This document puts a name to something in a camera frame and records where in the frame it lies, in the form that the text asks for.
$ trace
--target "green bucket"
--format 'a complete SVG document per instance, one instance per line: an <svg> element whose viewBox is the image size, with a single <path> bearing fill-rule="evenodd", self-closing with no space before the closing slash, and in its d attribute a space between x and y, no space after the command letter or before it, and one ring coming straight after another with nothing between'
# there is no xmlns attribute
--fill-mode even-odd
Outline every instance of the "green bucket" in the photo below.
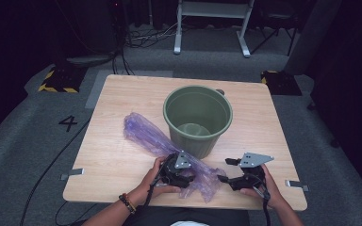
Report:
<svg viewBox="0 0 362 226"><path fill-rule="evenodd" d="M232 121L232 107L218 90L186 86L169 94L163 106L170 138L179 148L202 159L208 156Z"/></svg>

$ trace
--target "person's left hand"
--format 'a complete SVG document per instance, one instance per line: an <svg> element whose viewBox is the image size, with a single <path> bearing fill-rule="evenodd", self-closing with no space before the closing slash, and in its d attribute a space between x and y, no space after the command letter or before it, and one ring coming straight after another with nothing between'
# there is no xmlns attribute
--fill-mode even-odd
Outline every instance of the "person's left hand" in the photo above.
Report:
<svg viewBox="0 0 362 226"><path fill-rule="evenodd" d="M132 199L132 203L135 205L144 204L146 197L148 196L148 190L150 184L155 180L155 177L160 169L161 163L166 159L166 157L159 157L155 160L154 166L149 169L145 177L143 177L140 184L132 190L128 195ZM154 192L152 193L152 199L157 197L162 193L179 193L181 189L177 186L156 186Z"/></svg>

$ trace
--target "person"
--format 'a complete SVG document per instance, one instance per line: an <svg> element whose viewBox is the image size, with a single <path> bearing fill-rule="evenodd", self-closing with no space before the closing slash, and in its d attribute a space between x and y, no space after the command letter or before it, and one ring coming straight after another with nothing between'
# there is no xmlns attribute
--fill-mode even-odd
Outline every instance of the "person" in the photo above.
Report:
<svg viewBox="0 0 362 226"><path fill-rule="evenodd" d="M144 178L142 179L142 181L136 188L131 190L129 193L124 193L123 195L121 195L120 199L118 199L117 201L115 201L114 203L112 203L107 208L103 209L102 211L98 212L96 215L89 218L87 221L83 222L82 225L83 226L90 226L90 225L117 226L117 225L124 225L124 223L125 223L125 225L127 225L127 224L128 225L166 225L165 218L155 217L155 216L153 216L154 218L156 218L155 223L145 222L144 224L143 223L137 224L137 223L130 223L130 222L127 223L126 222L129 219L131 219L132 222L146 220L146 218L144 218L144 217L134 218L133 213L136 214L136 212L139 212L139 209L137 208L137 206L143 205L145 203L147 195L148 195L147 191L150 188L150 184L154 181L155 176L157 175L157 173L159 171L160 165L164 160L165 160L165 157L157 158L155 160L153 167L148 170L148 172L146 173L146 175L144 176ZM276 212L282 225L303 225L300 218L297 216L297 214L290 207L288 202L281 195L281 193L280 193L275 181L272 179L272 176L270 175L267 167L263 164L262 168L263 168L264 172L266 173L266 185L267 185L267 189L269 190L269 192L271 194L271 198L268 202L268 206ZM180 191L181 191L180 188L176 187L176 186L157 186L153 190L152 199L154 199L155 197L157 197L163 193L179 193ZM243 188L240 190L240 192L247 196L260 198L260 196L253 189L250 189L250 188ZM237 213L238 210L219 210L219 209L207 210L209 212L215 211L215 212L210 212L210 214L207 214L207 212L205 210L201 210L200 208L195 208L195 209L193 209L195 212L203 213L200 216L198 215L199 216L198 220L203 219L203 218L214 218L214 219L212 219L212 222L208 222L206 220L205 224L200 224L201 222L195 221L192 223L192 222L184 221L183 222L184 224L182 224L182 222L177 222L177 218L175 216L173 218L173 216L170 216L170 214L169 214L169 213L174 213L174 210L178 211L178 208L165 208L165 207L157 207L157 208L162 208L161 209L162 211L157 211L157 209L155 209L153 213L159 213L159 214L161 214L161 216L167 216L167 218L171 219L173 221L173 224L167 224L169 226L170 225L207 225L207 224L208 225L223 225L223 224L220 224L218 221L220 218L222 218L222 220L225 220L225 222L227 222L227 224L229 224L229 225L236 225L236 224L233 224L233 222L230 222L232 220L244 221L244 222L240 222L239 225L248 225L248 223L249 223L249 222L246 222L246 220L249 220L249 218L247 217L248 215L245 212L243 212L243 216L246 216L247 218L236 217L237 214L233 215L234 213ZM226 211L226 213L223 213L219 216L219 214L217 214L216 211ZM151 216L151 213L148 213L148 214L145 213L145 216ZM184 218L190 218L190 214L184 215Z"/></svg>

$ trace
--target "white metal stand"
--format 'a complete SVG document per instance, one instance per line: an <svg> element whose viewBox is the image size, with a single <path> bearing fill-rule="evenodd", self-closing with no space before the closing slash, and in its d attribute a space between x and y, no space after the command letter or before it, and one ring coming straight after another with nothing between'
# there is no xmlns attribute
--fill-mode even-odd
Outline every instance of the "white metal stand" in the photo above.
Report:
<svg viewBox="0 0 362 226"><path fill-rule="evenodd" d="M175 35L174 53L181 53L181 23L182 16L204 16L204 17L224 17L224 18L240 18L243 19L243 25L237 36L245 57L250 57L248 46L244 39L246 26L251 17L252 8L255 0L250 0L248 4L227 4L227 3L208 3L208 2L188 2L178 1L177 11L177 33Z"/></svg>

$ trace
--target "hand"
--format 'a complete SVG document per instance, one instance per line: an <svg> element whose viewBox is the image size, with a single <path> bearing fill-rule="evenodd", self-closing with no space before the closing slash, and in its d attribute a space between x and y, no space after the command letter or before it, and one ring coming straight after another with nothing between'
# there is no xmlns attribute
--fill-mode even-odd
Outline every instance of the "hand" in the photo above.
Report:
<svg viewBox="0 0 362 226"><path fill-rule="evenodd" d="M271 195L271 198L269 200L269 207L276 208L278 205L282 205L285 202L287 202L284 197L281 195L277 184L275 183L274 179L272 179L272 175L270 174L269 170L267 169L266 165L261 165L261 168L263 168L264 173L266 174L266 187L269 190L269 193ZM242 194L252 196L252 197L258 197L261 198L253 189L251 188L243 188L240 190Z"/></svg>
<svg viewBox="0 0 362 226"><path fill-rule="evenodd" d="M145 177L143 177L140 184L129 193L131 202L135 205L144 204L146 197L148 196L148 190L150 189L150 184L155 180L155 177L160 169L161 163L166 159L166 157L159 157L155 160L154 166L149 169ZM152 194L152 199L159 196L162 193L179 193L181 189L177 186L156 186Z"/></svg>

